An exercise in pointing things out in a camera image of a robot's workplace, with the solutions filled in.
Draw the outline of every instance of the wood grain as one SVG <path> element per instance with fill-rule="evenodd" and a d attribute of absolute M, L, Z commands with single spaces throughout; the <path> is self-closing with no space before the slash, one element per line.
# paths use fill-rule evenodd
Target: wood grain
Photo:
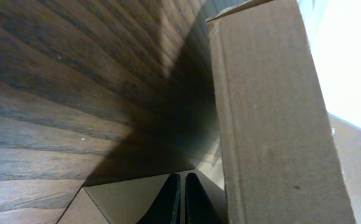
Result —
<path fill-rule="evenodd" d="M 0 223 L 56 223 L 83 185 L 222 164 L 205 18 L 233 3 L 0 1 Z"/>

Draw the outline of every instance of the cardboard box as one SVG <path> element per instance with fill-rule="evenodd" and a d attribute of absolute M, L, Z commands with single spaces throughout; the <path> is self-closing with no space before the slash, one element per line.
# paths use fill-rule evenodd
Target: cardboard box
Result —
<path fill-rule="evenodd" d="M 227 220 L 225 192 L 198 170 L 179 172 L 181 186 L 188 173 L 199 177 L 220 218 Z M 75 196 L 59 224 L 132 224 L 147 212 L 169 174 L 84 187 Z M 180 222 L 184 223 L 184 187 Z"/>
<path fill-rule="evenodd" d="M 297 1 L 208 26 L 230 223 L 355 223 Z"/>

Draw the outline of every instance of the dark brown wood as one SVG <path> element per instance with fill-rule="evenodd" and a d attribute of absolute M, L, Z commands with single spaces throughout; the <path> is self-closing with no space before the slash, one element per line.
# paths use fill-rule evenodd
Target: dark brown wood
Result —
<path fill-rule="evenodd" d="M 0 222 L 56 223 L 82 185 L 217 161 L 205 18 L 230 5 L 0 1 Z"/>

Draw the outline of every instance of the open box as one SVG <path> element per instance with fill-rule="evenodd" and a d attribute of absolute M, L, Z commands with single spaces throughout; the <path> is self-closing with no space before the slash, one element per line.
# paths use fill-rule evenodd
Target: open box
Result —
<path fill-rule="evenodd" d="M 214 201 L 228 221 L 355 223 L 297 1 L 248 1 L 207 22 L 226 189 Z M 60 223 L 89 223 L 92 213 L 95 223 L 139 220 L 165 181 L 149 178 L 150 199 L 128 200 L 134 220 L 108 221 L 101 209 L 110 205 L 83 189 Z M 115 186 L 141 180 L 109 185 L 119 194 L 129 187 Z M 65 222 L 71 214 L 77 221 Z"/>

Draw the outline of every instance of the black object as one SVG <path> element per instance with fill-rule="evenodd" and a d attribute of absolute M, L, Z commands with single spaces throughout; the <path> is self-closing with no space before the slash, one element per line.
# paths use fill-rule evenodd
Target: black object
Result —
<path fill-rule="evenodd" d="M 137 224 L 179 224 L 180 214 L 181 177 L 179 174 L 171 174 Z"/>
<path fill-rule="evenodd" d="M 186 177 L 185 222 L 186 224 L 222 224 L 199 178 L 194 173 L 187 174 Z"/>

